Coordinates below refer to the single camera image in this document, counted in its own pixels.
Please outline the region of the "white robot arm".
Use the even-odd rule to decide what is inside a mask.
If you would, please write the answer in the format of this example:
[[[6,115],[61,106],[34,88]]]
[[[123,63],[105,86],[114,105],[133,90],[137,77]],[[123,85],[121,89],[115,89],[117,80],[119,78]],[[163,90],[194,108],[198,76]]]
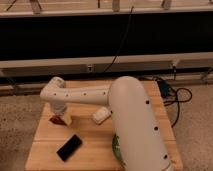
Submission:
[[[110,85],[66,88],[63,79],[53,77],[40,97],[56,115],[69,102],[108,107],[125,171],[174,171],[150,96],[138,79],[123,76]]]

